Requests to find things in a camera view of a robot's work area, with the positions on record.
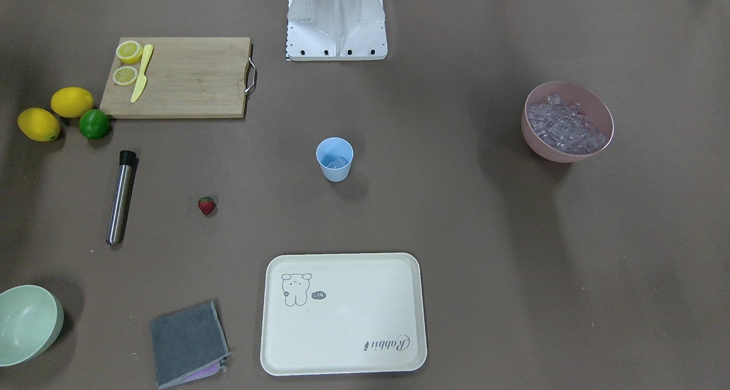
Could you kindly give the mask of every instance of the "green lime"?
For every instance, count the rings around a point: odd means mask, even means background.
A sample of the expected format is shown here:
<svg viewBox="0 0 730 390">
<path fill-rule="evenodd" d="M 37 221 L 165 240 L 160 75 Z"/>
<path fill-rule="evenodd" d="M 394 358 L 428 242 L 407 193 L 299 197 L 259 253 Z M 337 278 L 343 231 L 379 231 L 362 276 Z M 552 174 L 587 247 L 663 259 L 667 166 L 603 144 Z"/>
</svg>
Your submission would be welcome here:
<svg viewBox="0 0 730 390">
<path fill-rule="evenodd" d="M 98 140 L 109 131 L 109 117 L 100 109 L 90 109 L 79 120 L 81 135 L 90 140 Z"/>
</svg>

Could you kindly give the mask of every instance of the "gray cloth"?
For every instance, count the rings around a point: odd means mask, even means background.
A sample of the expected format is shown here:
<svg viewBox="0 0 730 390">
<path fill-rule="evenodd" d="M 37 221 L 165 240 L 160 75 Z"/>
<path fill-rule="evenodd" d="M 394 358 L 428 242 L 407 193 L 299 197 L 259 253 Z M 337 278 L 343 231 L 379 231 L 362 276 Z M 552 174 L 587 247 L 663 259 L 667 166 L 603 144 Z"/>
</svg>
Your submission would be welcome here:
<svg viewBox="0 0 730 390">
<path fill-rule="evenodd" d="M 186 382 L 228 356 L 226 336 L 214 302 L 164 315 L 149 323 L 159 388 Z"/>
</svg>

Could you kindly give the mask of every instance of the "pink bowl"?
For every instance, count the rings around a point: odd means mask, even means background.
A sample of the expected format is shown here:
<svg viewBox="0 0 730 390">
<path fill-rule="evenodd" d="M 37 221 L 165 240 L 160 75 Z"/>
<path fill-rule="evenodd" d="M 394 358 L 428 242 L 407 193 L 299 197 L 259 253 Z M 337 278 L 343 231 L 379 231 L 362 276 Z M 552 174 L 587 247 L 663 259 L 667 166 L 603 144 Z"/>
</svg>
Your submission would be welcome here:
<svg viewBox="0 0 730 390">
<path fill-rule="evenodd" d="M 606 136 L 606 145 L 594 153 L 589 153 L 587 155 L 574 155 L 558 151 L 544 143 L 544 141 L 542 141 L 532 130 L 530 123 L 527 121 L 527 106 L 537 102 L 545 102 L 547 101 L 548 95 L 551 94 L 559 94 L 561 99 L 565 99 L 570 103 L 581 104 L 581 110 L 579 111 L 589 117 L 591 125 Z M 522 107 L 522 135 L 525 136 L 527 145 L 529 145 L 535 153 L 545 159 L 554 162 L 577 162 L 594 156 L 600 151 L 606 149 L 606 147 L 611 143 L 611 140 L 613 139 L 613 118 L 611 117 L 611 112 L 608 110 L 608 107 L 606 107 L 606 104 L 604 104 L 599 97 L 595 96 L 591 92 L 573 83 L 552 81 L 541 84 L 537 88 L 532 89 L 532 92 L 527 95 L 525 106 Z"/>
</svg>

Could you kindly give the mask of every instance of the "metal handle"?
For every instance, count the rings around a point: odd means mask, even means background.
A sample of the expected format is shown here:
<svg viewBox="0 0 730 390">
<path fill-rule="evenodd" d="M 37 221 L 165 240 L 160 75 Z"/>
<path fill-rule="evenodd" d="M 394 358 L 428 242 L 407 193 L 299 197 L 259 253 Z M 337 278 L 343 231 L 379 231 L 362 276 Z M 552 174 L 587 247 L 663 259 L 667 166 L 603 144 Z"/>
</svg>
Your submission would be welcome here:
<svg viewBox="0 0 730 390">
<path fill-rule="evenodd" d="M 124 232 L 124 214 L 129 199 L 129 183 L 131 182 L 132 167 L 128 165 L 119 166 L 117 188 L 114 192 L 114 203 L 112 204 L 112 216 L 109 218 L 109 232 L 107 243 L 116 245 L 122 240 Z"/>
<path fill-rule="evenodd" d="M 246 86 L 245 91 L 243 91 L 243 94 L 245 96 L 248 96 L 248 94 L 252 93 L 254 89 L 256 89 L 256 78 L 258 78 L 258 74 L 256 73 L 256 65 L 253 64 L 253 61 L 251 58 L 248 58 L 248 63 L 251 64 L 251 68 L 253 68 L 253 83 L 251 86 Z M 246 84 L 248 85 L 248 75 L 246 75 Z"/>
</svg>

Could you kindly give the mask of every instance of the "blue cup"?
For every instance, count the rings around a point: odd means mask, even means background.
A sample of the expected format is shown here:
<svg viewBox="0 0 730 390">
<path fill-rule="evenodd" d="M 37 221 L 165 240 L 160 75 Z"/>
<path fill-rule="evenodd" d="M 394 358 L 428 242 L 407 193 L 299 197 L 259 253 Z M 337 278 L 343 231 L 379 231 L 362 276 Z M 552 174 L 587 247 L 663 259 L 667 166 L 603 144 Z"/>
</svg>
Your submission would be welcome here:
<svg viewBox="0 0 730 390">
<path fill-rule="evenodd" d="M 352 145 L 342 138 L 326 138 L 317 146 L 317 161 L 331 182 L 340 182 L 350 173 Z"/>
</svg>

